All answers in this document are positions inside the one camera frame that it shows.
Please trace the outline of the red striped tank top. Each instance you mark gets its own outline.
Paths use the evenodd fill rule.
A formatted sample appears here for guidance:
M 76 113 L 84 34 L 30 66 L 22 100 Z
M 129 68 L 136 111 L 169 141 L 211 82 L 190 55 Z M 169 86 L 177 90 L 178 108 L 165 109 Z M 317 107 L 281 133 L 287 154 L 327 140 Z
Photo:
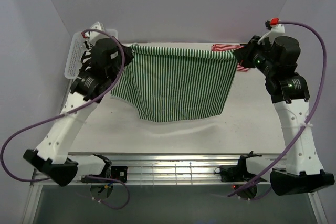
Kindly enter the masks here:
M 211 51 L 225 52 L 225 53 L 230 53 L 232 55 L 234 50 L 240 49 L 243 47 L 244 47 L 244 44 L 212 44 Z M 243 67 L 238 63 L 236 70 L 239 72 L 248 72 L 250 69 Z

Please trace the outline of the green striped tank top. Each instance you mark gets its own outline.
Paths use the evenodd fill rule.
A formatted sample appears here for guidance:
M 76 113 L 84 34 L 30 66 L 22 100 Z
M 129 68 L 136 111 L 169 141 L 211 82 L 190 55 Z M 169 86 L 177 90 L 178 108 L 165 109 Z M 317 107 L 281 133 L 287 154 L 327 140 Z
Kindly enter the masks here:
M 235 56 L 200 49 L 131 46 L 134 59 L 111 97 L 157 123 L 200 120 L 223 112 L 237 69 Z

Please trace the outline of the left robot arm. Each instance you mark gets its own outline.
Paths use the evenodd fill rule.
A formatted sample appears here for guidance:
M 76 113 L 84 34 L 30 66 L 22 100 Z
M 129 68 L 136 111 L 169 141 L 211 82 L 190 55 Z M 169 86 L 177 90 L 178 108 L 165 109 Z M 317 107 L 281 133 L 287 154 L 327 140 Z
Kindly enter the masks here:
M 36 148 L 27 149 L 23 154 L 24 160 L 59 186 L 68 185 L 76 177 L 90 175 L 100 182 L 111 177 L 111 162 L 106 157 L 69 155 L 88 116 L 117 85 L 124 68 L 134 58 L 130 47 L 106 32 L 102 35 L 82 58 L 82 67 L 50 131 Z

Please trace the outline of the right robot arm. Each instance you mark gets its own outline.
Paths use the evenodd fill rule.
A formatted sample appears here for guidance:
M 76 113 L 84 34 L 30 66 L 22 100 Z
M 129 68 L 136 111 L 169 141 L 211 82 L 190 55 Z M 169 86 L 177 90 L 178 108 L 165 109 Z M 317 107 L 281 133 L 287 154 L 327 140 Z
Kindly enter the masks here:
M 277 18 L 265 23 L 267 32 L 254 36 L 234 56 L 245 68 L 255 68 L 265 76 L 265 87 L 281 124 L 285 149 L 271 161 L 262 155 L 242 155 L 238 177 L 246 182 L 234 190 L 240 194 L 262 180 L 270 182 L 278 196 L 313 193 L 334 185 L 318 157 L 312 135 L 311 118 L 319 101 L 310 105 L 308 84 L 296 72 L 301 53 L 299 42 L 285 35 L 287 22 Z

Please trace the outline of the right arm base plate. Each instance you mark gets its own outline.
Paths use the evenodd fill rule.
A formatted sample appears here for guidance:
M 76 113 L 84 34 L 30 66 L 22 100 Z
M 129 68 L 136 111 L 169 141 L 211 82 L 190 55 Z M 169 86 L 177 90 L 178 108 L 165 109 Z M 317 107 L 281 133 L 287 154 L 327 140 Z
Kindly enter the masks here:
M 236 165 L 221 165 L 214 169 L 214 174 L 221 176 L 221 182 L 247 182 L 255 177 L 255 174 L 247 171 L 246 159 L 251 157 L 261 157 L 261 155 L 254 154 L 254 151 L 241 155 Z

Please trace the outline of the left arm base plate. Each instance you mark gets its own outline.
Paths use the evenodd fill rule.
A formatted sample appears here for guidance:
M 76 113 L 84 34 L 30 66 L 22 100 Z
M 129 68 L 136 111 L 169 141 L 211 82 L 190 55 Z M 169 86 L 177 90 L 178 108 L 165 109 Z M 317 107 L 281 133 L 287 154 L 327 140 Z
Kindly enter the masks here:
M 116 179 L 123 183 L 127 182 L 128 167 L 127 166 L 111 166 L 106 172 L 102 172 L 99 175 L 93 175 L 95 179 L 88 178 L 87 176 L 82 177 L 81 182 L 83 183 L 109 183 L 106 178 Z

